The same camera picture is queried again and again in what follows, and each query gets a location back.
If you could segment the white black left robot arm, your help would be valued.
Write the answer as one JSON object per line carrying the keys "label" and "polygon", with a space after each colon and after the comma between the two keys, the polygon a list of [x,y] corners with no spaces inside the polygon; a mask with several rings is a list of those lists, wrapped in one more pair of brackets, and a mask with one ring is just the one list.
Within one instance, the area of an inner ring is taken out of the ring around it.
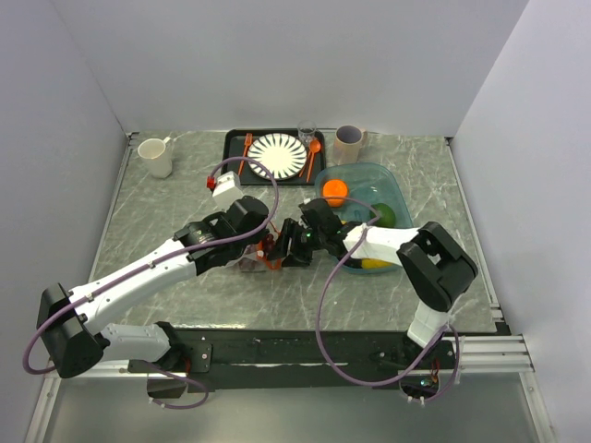
{"label": "white black left robot arm", "polygon": [[274,210],[246,196],[177,231],[147,256],[97,281],[42,292],[37,328],[62,378],[78,376],[101,361],[143,360],[170,371],[189,355],[167,322],[137,327],[116,319],[129,308],[181,281],[240,259],[266,236]]}

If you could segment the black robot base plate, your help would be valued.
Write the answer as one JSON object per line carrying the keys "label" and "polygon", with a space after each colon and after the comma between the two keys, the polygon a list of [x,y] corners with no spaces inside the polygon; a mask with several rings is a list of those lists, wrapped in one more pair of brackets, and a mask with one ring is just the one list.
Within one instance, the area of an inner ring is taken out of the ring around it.
{"label": "black robot base plate", "polygon": [[326,362],[322,349],[347,375],[366,381],[395,377],[421,349],[395,331],[180,329],[154,366],[187,375],[208,389],[341,387],[346,380]]}

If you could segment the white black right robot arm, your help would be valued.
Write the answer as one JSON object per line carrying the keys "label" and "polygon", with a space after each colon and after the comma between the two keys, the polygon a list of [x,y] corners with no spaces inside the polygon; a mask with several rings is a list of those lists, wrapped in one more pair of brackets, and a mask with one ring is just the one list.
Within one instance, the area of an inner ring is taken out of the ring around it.
{"label": "white black right robot arm", "polygon": [[369,260],[402,268],[419,298],[404,345],[405,360],[425,367],[437,354],[434,337],[449,322],[452,307],[476,279],[475,261],[437,222],[420,228],[379,227],[373,220],[342,221],[323,198],[299,206],[301,221],[283,222],[268,259],[284,268],[309,266],[324,250],[350,269]]}

